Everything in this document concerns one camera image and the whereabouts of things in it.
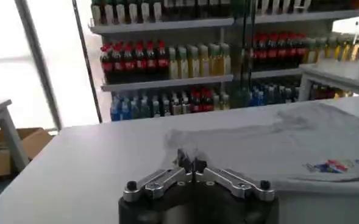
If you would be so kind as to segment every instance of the bottle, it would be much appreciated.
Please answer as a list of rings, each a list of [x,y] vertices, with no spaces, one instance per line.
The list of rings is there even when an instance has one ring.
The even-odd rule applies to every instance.
[[[179,104],[179,99],[173,97],[172,100],[172,115],[180,115],[182,114],[182,107]]]
[[[118,23],[113,0],[105,0],[105,14],[106,14],[106,23],[108,25],[114,25]]]
[[[277,41],[278,41],[278,34],[273,33],[269,37],[268,41],[268,54],[267,54],[267,62],[266,66],[269,69],[275,69],[279,66],[277,61]]]
[[[220,96],[217,94],[213,95],[213,110],[221,110],[220,107]]]
[[[153,6],[152,9],[153,14],[151,13],[151,15],[154,16],[154,21],[155,23],[157,22],[161,22],[162,21],[162,4],[160,3],[160,0],[151,0],[153,2]]]
[[[198,60],[198,48],[189,45],[187,46],[187,60],[189,62],[189,77],[199,77],[199,60]]]
[[[112,121],[120,121],[121,113],[119,112],[119,100],[113,99],[112,105],[110,107],[110,118]]]
[[[208,77],[210,76],[209,70],[209,57],[208,57],[208,47],[200,44],[198,46],[199,49],[199,70],[201,77]]]
[[[198,18],[208,17],[208,0],[197,1],[197,17]]]
[[[145,59],[142,41],[136,44],[135,58],[137,74],[145,74],[147,70],[147,61]]]
[[[307,58],[306,63],[316,63],[317,56],[316,56],[316,40],[315,39],[308,39],[308,52],[305,56]]]
[[[230,17],[232,15],[232,8],[230,0],[220,0],[220,16]]]
[[[141,3],[141,17],[143,18],[143,23],[149,23],[151,21],[149,0],[143,0]]]
[[[187,98],[186,96],[183,97],[182,113],[183,113],[183,114],[188,114],[188,113],[190,113],[189,98]]]
[[[99,5],[99,0],[92,0],[91,2],[91,12],[93,14],[94,25],[102,24],[102,13],[101,6]]]
[[[217,52],[214,44],[209,44],[209,72],[210,76],[218,75]]]
[[[221,43],[221,49],[222,49],[222,56],[223,56],[223,74],[224,75],[230,75],[232,73],[231,69],[231,59],[230,59],[230,52],[229,52],[229,45],[225,43]]]
[[[287,33],[280,33],[278,36],[278,52],[277,52],[277,63],[280,68],[284,68],[286,65],[286,59],[287,59],[287,45],[286,45],[286,39],[288,38]]]
[[[184,3],[183,0],[175,0],[175,19],[181,20],[183,14]]]
[[[160,105],[159,101],[155,99],[152,103],[154,117],[160,117]]]
[[[113,72],[113,62],[110,54],[108,53],[109,46],[101,47],[101,66],[105,74]]]
[[[334,58],[335,49],[337,47],[336,37],[329,37],[325,47],[325,58]]]
[[[352,40],[351,38],[346,38],[345,42],[343,43],[343,54],[341,61],[348,61],[350,60],[351,55],[351,46],[352,46]]]
[[[125,71],[128,74],[135,74],[136,60],[133,56],[132,43],[128,43],[124,51]]]
[[[124,0],[116,0],[116,12],[118,24],[126,23],[126,13],[125,13],[125,1]]]
[[[288,52],[286,54],[286,68],[296,68],[297,41],[295,33],[289,33],[289,38],[286,42],[286,46],[288,49]]]
[[[359,60],[359,38],[355,41],[355,44],[352,48],[350,61],[356,61]]]
[[[166,51],[163,41],[158,40],[157,62],[159,74],[169,74],[168,68],[169,54]]]
[[[137,14],[137,3],[136,0],[128,0],[128,14],[130,23],[138,22],[138,14]]]
[[[121,120],[131,120],[132,115],[129,111],[128,103],[124,100],[122,104]]]
[[[141,100],[140,115],[143,118],[151,117],[151,109],[148,106],[148,99],[147,98],[143,98]]]
[[[114,62],[114,66],[113,66],[114,73],[117,75],[123,75],[125,70],[125,65],[124,65],[125,62],[124,62],[124,57],[121,53],[120,45],[116,44],[113,46],[112,55]]]
[[[219,0],[209,0],[208,14],[211,17],[219,15]]]
[[[296,49],[296,67],[298,67],[301,63],[304,63],[305,55],[307,54],[307,42],[305,34],[299,33],[297,40],[297,49]]]
[[[157,61],[154,51],[154,44],[152,41],[148,41],[147,43],[147,70],[151,75],[156,74],[157,69]]]
[[[196,17],[196,0],[185,0],[183,7],[183,19],[195,19]]]
[[[184,47],[178,47],[178,67],[181,79],[189,78],[189,66],[187,61],[187,51]]]
[[[224,93],[222,95],[222,109],[223,110],[229,110],[230,109],[230,104],[229,104],[229,95]]]
[[[137,101],[131,101],[132,119],[140,118],[140,111],[137,107]]]

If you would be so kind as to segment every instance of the blue bottle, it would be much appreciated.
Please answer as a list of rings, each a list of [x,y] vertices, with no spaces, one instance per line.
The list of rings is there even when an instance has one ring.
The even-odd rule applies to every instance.
[[[110,107],[110,118],[112,121],[120,121],[121,113],[119,112],[119,100],[113,99],[112,105]]]

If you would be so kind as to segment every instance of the plastic bottle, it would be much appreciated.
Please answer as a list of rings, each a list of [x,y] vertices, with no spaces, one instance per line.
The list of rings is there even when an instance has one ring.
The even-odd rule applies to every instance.
[[[189,67],[187,61],[187,51],[184,47],[178,47],[178,67],[179,67],[179,77],[181,79],[189,78]]]
[[[145,59],[144,55],[143,42],[139,42],[136,44],[135,58],[136,73],[145,74],[147,70],[147,60]]]
[[[151,75],[156,74],[157,70],[157,61],[152,41],[148,41],[147,43],[147,70]]]
[[[151,117],[151,109],[149,108],[148,100],[146,98],[141,100],[140,114],[143,118]]]
[[[182,102],[182,113],[183,113],[183,114],[188,114],[188,113],[190,113],[189,98],[187,98],[187,96],[185,96],[185,97],[183,98],[183,102]]]
[[[175,48],[170,47],[169,53],[169,78],[179,79],[178,62],[176,60]]]
[[[130,107],[132,110],[132,119],[138,119],[140,118],[140,111],[137,107],[137,101],[131,101]]]
[[[187,60],[189,62],[189,78],[199,77],[198,48],[187,46]]]
[[[209,57],[208,57],[208,47],[200,44],[198,46],[199,49],[199,70],[200,70],[200,76],[201,77],[208,77],[210,76],[210,70],[209,70]]]
[[[128,43],[124,52],[125,70],[128,74],[135,74],[136,60],[133,56],[132,43]]]
[[[357,38],[351,52],[350,61],[359,60],[359,38]]]
[[[160,117],[160,105],[159,105],[159,101],[154,100],[152,103],[153,106],[153,113],[154,113],[154,117]]]
[[[127,0],[127,16],[129,17],[127,20],[129,23],[137,23],[138,22],[138,12],[137,12],[137,2],[136,0]]]
[[[141,3],[141,17],[143,18],[144,23],[149,23],[151,21],[149,0],[143,0]]]
[[[119,24],[126,23],[126,13],[125,13],[125,1],[124,0],[116,0],[116,12],[117,19]]]
[[[163,41],[158,41],[157,49],[157,61],[158,61],[158,72],[160,74],[169,74],[168,68],[169,54],[166,51],[165,44]]]
[[[106,23],[108,25],[114,25],[118,23],[115,11],[116,10],[113,0],[105,0]]]
[[[131,118],[132,118],[132,114],[129,111],[128,103],[126,101],[123,101],[121,120],[131,120]]]
[[[96,26],[102,24],[102,13],[101,6],[99,5],[99,0],[92,0],[91,12],[93,14],[94,25]]]

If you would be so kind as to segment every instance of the shelf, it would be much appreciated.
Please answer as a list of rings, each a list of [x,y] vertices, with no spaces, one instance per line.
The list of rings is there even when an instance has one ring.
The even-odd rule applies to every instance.
[[[185,86],[185,85],[197,85],[205,83],[218,83],[218,82],[230,82],[233,79],[233,75],[222,75],[215,77],[200,77],[192,79],[173,79],[154,82],[138,82],[138,83],[126,83],[116,85],[103,85],[101,86],[103,92],[117,92],[127,90],[160,88],[170,86]]]
[[[159,23],[137,23],[124,25],[98,25],[91,26],[90,30],[95,34],[110,34],[110,33],[128,33],[151,30],[172,30],[172,29],[187,29],[200,27],[224,27],[231,26],[234,22],[233,18],[224,19],[197,19],[188,21],[173,21],[173,22],[159,22]]]
[[[359,9],[356,10],[341,10],[331,12],[308,12],[308,13],[292,13],[292,14],[278,14],[278,15],[257,15],[255,18],[256,24],[261,23],[284,23],[295,21],[311,21],[322,19],[347,19],[359,16]],[[237,24],[243,24],[243,19],[240,18]]]
[[[281,76],[287,76],[287,75],[300,75],[300,74],[302,74],[302,71],[298,68],[294,68],[294,69],[253,72],[251,75],[251,78],[252,79],[261,79],[261,78],[281,77]]]

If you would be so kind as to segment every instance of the yellow bottle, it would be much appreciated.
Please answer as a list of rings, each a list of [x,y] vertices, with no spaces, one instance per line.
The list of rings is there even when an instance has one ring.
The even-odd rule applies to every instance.
[[[199,53],[199,73],[201,77],[210,76],[209,71],[209,57],[208,57],[208,47],[199,44],[198,45],[198,53]]]
[[[359,60],[359,38],[355,41],[354,47],[352,48],[350,61]]]
[[[350,55],[351,55],[352,40],[350,38],[346,39],[343,45],[344,45],[344,49],[343,49],[341,61],[348,61],[350,60]]]
[[[217,75],[217,55],[214,44],[209,44],[209,72],[210,76]]]

